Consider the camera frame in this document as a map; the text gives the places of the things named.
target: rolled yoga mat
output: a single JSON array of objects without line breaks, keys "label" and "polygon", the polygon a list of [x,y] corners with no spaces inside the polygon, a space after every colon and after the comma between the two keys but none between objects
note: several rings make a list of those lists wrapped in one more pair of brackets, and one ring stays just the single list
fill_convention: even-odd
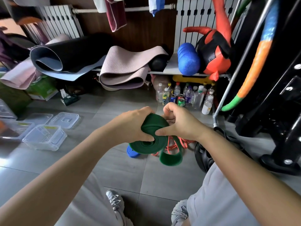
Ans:
[{"label": "rolled yoga mat", "polygon": [[115,89],[141,87],[148,74],[149,61],[160,54],[168,55],[161,46],[142,52],[131,52],[113,46],[103,62],[99,81],[106,87]]},{"label": "rolled yoga mat", "polygon": [[111,45],[108,34],[96,33],[37,46],[30,51],[30,59],[35,68],[49,76],[51,73],[82,75],[103,64],[101,58]]},{"label": "rolled yoga mat", "polygon": [[153,154],[160,152],[160,162],[166,166],[177,166],[179,165],[182,160],[182,145],[180,143],[180,140],[176,136],[172,136],[175,140],[175,143],[177,144],[179,148],[179,152],[175,155],[170,155],[164,152],[165,147],[168,144],[168,136],[156,136],[155,132],[156,130],[160,128],[164,128],[169,126],[168,122],[161,116],[157,114],[149,114],[142,126],[141,130],[147,134],[152,135],[155,140],[152,142],[146,142],[146,141],[135,141],[133,143],[130,143],[130,147],[140,154]]}]

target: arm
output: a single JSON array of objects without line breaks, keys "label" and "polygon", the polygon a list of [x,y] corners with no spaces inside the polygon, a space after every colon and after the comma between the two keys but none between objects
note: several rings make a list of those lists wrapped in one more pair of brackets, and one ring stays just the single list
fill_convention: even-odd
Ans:
[{"label": "arm", "polygon": [[156,135],[177,135],[200,142],[260,224],[297,225],[301,222],[301,196],[284,182],[202,124],[186,109],[169,103],[164,107],[164,115],[174,124],[157,130]]},{"label": "arm", "polygon": [[129,111],[96,129],[7,201],[0,208],[0,225],[54,225],[110,148],[124,142],[154,140],[141,131],[151,112],[149,107]]}]

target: green resistance band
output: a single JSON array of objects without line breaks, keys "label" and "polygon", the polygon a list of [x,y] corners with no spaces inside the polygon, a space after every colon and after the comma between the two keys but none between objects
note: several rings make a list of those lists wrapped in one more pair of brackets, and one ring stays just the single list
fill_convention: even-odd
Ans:
[{"label": "green resistance band", "polygon": [[133,143],[130,143],[130,147],[135,151],[138,152],[140,154],[154,154],[157,153],[159,151],[160,152],[160,162],[166,166],[177,166],[179,165],[182,160],[183,160],[183,156],[182,156],[182,146],[180,143],[180,140],[178,137],[176,136],[172,136],[175,143],[178,145],[179,147],[179,152],[175,155],[170,155],[164,152],[165,147],[168,144],[168,136],[156,136],[155,135],[155,131],[160,129],[160,128],[164,128],[169,126],[169,124],[167,123],[167,121],[157,115],[157,114],[149,114],[142,126],[141,126],[141,130],[147,134],[152,135],[155,140],[152,142],[146,142],[146,141],[135,141]]}]

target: yellow object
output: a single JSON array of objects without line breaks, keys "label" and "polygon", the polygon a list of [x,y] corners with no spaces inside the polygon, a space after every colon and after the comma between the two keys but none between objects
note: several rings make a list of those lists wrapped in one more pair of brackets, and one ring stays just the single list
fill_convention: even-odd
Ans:
[{"label": "yellow object", "polygon": [[207,77],[201,77],[201,76],[196,76],[196,77],[192,77],[192,76],[184,76],[184,75],[173,75],[172,79],[175,82],[181,82],[181,83],[200,83],[200,84],[204,84],[204,82],[207,82],[207,84],[211,85],[212,80],[209,79],[209,76]]}]

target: green soda can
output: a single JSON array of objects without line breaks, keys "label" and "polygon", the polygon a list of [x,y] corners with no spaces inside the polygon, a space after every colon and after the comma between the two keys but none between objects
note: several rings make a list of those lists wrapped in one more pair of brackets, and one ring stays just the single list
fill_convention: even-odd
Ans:
[{"label": "green soda can", "polygon": [[185,99],[184,98],[179,98],[178,99],[178,106],[183,107],[185,105]]}]

